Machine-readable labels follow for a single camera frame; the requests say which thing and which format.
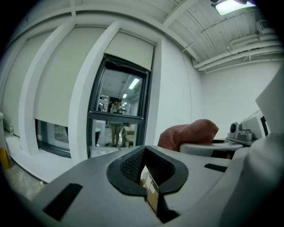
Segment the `window frame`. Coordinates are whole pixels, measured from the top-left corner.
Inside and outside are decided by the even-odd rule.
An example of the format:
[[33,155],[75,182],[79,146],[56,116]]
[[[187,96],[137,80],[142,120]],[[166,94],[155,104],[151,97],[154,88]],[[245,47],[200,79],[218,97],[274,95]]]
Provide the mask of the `window frame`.
[[[41,128],[40,131],[41,131],[42,141],[38,140],[38,125],[39,125],[39,122],[40,122],[40,128]],[[58,155],[58,156],[61,156],[61,157],[71,158],[70,149],[58,147],[56,145],[52,145],[52,144],[48,143],[47,124],[49,124],[49,123],[35,119],[36,141],[37,141],[37,145],[38,145],[39,149],[42,149],[46,152],[49,152],[51,154],[55,154],[55,155]]]
[[[87,130],[86,130],[88,158],[90,158],[91,156],[90,142],[91,142],[91,136],[92,136],[93,119],[104,120],[104,121],[122,121],[124,123],[137,124],[138,133],[137,133],[135,145],[144,144],[147,118],[148,118],[148,109],[149,109],[149,103],[150,103],[150,88],[151,88],[151,82],[152,82],[154,54],[155,54],[155,47],[153,51],[151,70],[147,70],[141,66],[138,66],[134,63],[128,62],[124,59],[120,59],[112,55],[107,55],[107,54],[104,55],[103,60],[97,71],[95,81],[92,87],[91,95],[90,95],[90,100],[89,100],[88,115],[87,115]],[[110,61],[115,64],[124,65],[125,67],[109,68],[107,64]],[[98,101],[99,101],[100,88],[102,87],[102,80],[103,80],[104,72],[107,68],[112,69],[112,70],[126,72],[134,76],[141,77],[143,79],[141,90],[140,90],[137,116],[121,115],[121,114],[116,114],[116,113],[106,113],[106,112],[95,110],[98,104]]]

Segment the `window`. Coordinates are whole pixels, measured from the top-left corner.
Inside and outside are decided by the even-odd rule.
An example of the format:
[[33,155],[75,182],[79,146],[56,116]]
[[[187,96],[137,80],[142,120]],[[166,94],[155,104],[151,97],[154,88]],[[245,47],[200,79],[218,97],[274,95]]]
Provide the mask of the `window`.
[[39,148],[71,158],[67,127],[36,120],[36,137]]
[[145,68],[105,56],[89,104],[89,157],[144,144],[150,77]]
[[102,80],[96,110],[111,113],[111,108],[114,106],[112,109],[115,109],[116,102],[119,102],[121,109],[118,113],[137,116],[143,78],[106,68]]

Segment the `ceiling pipe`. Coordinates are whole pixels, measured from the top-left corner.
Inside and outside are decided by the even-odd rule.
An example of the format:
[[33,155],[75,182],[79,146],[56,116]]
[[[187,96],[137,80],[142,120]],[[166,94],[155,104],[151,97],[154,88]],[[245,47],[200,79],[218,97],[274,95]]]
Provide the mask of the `ceiling pipe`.
[[230,66],[226,66],[226,67],[214,69],[214,70],[211,70],[211,71],[205,71],[205,73],[208,74],[208,73],[216,72],[216,71],[219,71],[219,70],[222,70],[222,69],[228,69],[228,68],[231,68],[231,67],[241,66],[241,65],[251,64],[251,63],[258,63],[258,62],[275,62],[275,61],[284,61],[284,58],[283,58],[283,59],[262,59],[262,60],[253,60],[253,61],[249,61],[249,62],[243,62],[243,63],[239,63],[239,64],[235,64],[235,65],[230,65]]
[[234,45],[236,43],[241,43],[241,42],[244,42],[244,41],[247,41],[249,39],[255,39],[255,38],[258,38],[258,35],[255,34],[255,35],[248,35],[248,36],[245,36],[245,37],[242,37],[242,38],[239,38],[239,39],[234,39],[230,42],[230,45]]
[[194,68],[199,68],[199,67],[204,66],[206,64],[217,61],[221,58],[225,58],[225,57],[228,57],[228,56],[231,56],[231,55],[234,55],[234,54],[238,54],[238,53],[243,52],[243,51],[249,51],[249,50],[252,50],[252,49],[262,48],[262,47],[281,46],[281,45],[282,45],[282,43],[280,41],[267,41],[267,42],[250,44],[250,45],[247,45],[245,47],[241,47],[241,48],[238,48],[238,49],[235,49],[235,50],[231,50],[231,51],[225,52],[223,54],[217,55],[213,58],[210,58],[208,60],[205,60],[205,61],[203,61],[199,64],[194,65]]
[[258,50],[247,51],[247,52],[240,53],[238,55],[234,55],[232,57],[220,59],[218,61],[215,61],[211,64],[207,64],[206,66],[200,67],[198,69],[199,69],[199,71],[203,71],[205,69],[209,69],[213,66],[217,66],[217,65],[223,64],[225,62],[235,60],[235,59],[240,59],[240,58],[250,56],[250,55],[258,55],[258,54],[269,53],[269,52],[274,52],[274,51],[281,51],[281,53],[283,53],[284,49],[281,48],[281,47],[267,47],[267,48],[262,48],[262,49],[258,49]]
[[[258,55],[251,55],[252,58],[257,57],[257,56],[263,56],[263,55],[274,55],[274,54],[282,54],[283,51],[275,51],[275,52],[269,52],[269,53],[262,53],[262,54],[258,54]],[[246,59],[248,59],[249,56],[246,56],[243,60],[243,62],[246,61]]]
[[248,39],[242,42],[237,42],[231,45],[232,49],[237,49],[240,47],[244,47],[246,45],[250,45],[253,43],[257,43],[257,42],[264,42],[264,41],[273,41],[273,40],[279,40],[279,37],[275,34],[272,35],[260,35],[257,38],[253,38],[253,39]]
[[257,42],[259,42],[259,38],[249,39],[249,40],[246,40],[244,42],[240,42],[240,43],[236,43],[236,44],[232,45],[232,49],[238,49],[240,47],[244,47],[244,46],[247,46],[247,45],[250,45],[250,44],[253,44],[253,43],[257,43]]
[[272,40],[279,40],[279,37],[275,34],[271,35],[260,35],[259,36],[259,41],[264,42],[264,41],[272,41]]

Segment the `black slot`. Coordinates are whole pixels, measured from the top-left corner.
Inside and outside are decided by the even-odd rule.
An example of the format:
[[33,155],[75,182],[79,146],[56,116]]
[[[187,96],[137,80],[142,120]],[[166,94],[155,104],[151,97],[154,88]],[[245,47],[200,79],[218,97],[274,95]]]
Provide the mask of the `black slot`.
[[266,120],[265,117],[263,116],[261,119],[261,123],[262,123],[262,127],[265,133],[265,136],[268,136],[268,130],[267,130],[267,126],[266,126]]
[[55,220],[60,221],[82,187],[79,184],[68,184],[43,211]]
[[223,144],[225,140],[212,140],[212,144]]
[[207,163],[204,167],[209,168],[209,169],[213,169],[213,170],[216,170],[216,171],[220,171],[220,172],[225,172],[226,169],[227,169],[227,167],[225,167],[225,166],[214,165],[214,164],[211,164],[211,163]]
[[228,151],[213,150],[212,158],[227,158]]

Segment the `white pillar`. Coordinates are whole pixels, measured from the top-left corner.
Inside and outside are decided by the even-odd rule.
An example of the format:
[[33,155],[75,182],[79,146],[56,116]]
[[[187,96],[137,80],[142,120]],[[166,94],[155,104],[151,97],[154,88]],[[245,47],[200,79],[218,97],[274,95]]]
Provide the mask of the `white pillar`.
[[5,84],[10,72],[10,69],[18,56],[19,51],[27,41],[27,36],[24,35],[19,40],[15,41],[4,53],[0,65],[0,108],[2,109],[2,100],[4,95]]
[[80,69],[73,89],[68,119],[68,136],[71,158],[75,163],[87,159],[87,114],[91,90],[104,51],[120,28],[113,22],[91,48]]
[[23,150],[29,155],[39,152],[36,141],[34,105],[41,75],[50,56],[60,42],[74,28],[74,25],[75,20],[71,18],[55,29],[37,51],[27,71],[20,96],[19,131]]
[[164,70],[163,60],[166,56],[166,40],[162,38],[155,47],[154,67],[152,72],[151,95],[145,135],[145,145],[157,145],[159,134],[156,134],[158,109],[160,101],[161,78]]

